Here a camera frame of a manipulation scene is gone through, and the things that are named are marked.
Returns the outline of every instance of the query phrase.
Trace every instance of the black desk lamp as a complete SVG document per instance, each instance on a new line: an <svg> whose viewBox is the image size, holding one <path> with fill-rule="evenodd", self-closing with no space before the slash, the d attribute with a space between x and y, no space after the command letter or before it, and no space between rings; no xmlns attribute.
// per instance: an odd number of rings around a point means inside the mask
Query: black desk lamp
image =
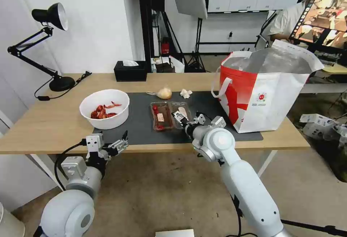
<svg viewBox="0 0 347 237"><path fill-rule="evenodd" d="M36 21L40 22L45 27L41 29L39 32L37 32L36 34L28 37L27 39L24 39L22 42L19 42L18 44L9 47L7 51L13 56L18 57L19 59L22 59L28 64L52 76L53 81L50 82L50 89L52 91L65 91L65 90L73 88L75 85L75 81L73 78L62 77L58 74L58 71L53 70L44 65L38 64L34 62L33 60L23 56L22 54L24 51L28 50L34 45L52 36L53 28L49 26L49 23L52 23L54 26L56 26L57 28L61 30L66 31L68 29L68 20L66 18L63 5L61 3L55 3L52 6L50 6L48 10L33 9L31 14ZM24 44L25 42L29 41L30 39L36 37L37 35L41 33L46 33L47 35L33 43Z"/></svg>

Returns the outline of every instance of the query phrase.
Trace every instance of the tissue box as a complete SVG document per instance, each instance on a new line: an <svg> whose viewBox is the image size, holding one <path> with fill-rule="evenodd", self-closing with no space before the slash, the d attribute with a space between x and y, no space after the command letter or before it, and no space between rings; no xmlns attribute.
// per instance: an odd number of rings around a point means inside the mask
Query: tissue box
<svg viewBox="0 0 347 237"><path fill-rule="evenodd" d="M147 79L146 61L136 61L138 66L124 66L123 61L118 61L115 68L117 82L145 81Z"/></svg>

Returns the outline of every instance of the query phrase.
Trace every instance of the black mat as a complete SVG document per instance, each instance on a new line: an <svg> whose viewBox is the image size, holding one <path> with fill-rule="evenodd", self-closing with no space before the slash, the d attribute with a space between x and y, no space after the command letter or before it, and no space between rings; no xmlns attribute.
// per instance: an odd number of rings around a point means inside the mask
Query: black mat
<svg viewBox="0 0 347 237"><path fill-rule="evenodd" d="M119 127L103 130L105 143L112 143L119 139L128 130L130 145L145 144L169 144L169 143L189 143L191 142L184 134L183 130L172 129L158 132L153 129L153 117L150 110L151 102L161 102L157 96L146 93L128 93L130 98L129 117ZM179 92L172 93L172 98L168 101L187 102L192 116L196 111L204 112L211 118L223 116L227 122L225 127L235 137L236 141L261 141L263 140L260 132L242 133L236 132L231 125L226 113L220 105L218 99L212 97L211 92L193 92L189 99L184 99ZM99 129L94 129L93 133L99 133Z"/></svg>

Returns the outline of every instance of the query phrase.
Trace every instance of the logo on bag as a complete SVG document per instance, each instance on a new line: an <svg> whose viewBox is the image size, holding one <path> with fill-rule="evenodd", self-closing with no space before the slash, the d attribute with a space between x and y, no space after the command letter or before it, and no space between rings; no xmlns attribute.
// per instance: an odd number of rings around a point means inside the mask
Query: logo on bag
<svg viewBox="0 0 347 237"><path fill-rule="evenodd" d="M266 93L259 93L257 102L264 102L266 100Z"/></svg>

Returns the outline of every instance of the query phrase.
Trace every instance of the lamp arm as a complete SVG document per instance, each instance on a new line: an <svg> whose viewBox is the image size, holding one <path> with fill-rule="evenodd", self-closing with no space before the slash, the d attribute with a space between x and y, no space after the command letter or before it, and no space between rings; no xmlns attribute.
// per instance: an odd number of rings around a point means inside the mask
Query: lamp arm
<svg viewBox="0 0 347 237"><path fill-rule="evenodd" d="M38 64L37 62L27 58L26 56L24 56L22 54L22 52L28 50L29 48L35 46L36 44L46 40L49 37L51 37L52 34L53 34L52 31L53 31L52 27L46 26L43 29L41 29L39 32L35 33L34 35L32 35L32 36L30 36L30 37L28 37L26 39L24 39L23 41L19 42L18 44L14 45L14 46L10 46L7 49L7 51L11 55L13 55L13 56L15 56L15 57L17 57L17 58L27 62L28 64L32 65L33 67L36 67L37 69L39 69L39 70L49 74L52 77L58 78L58 77L60 77L60 75L58 74L58 71L54 72L54 71L50 70L49 68L45 67L44 65ZM43 37L43 38L33 42L33 43L24 44L25 42L29 41L30 39L36 37L37 35L39 35L41 33L46 33L47 35L45 37Z"/></svg>

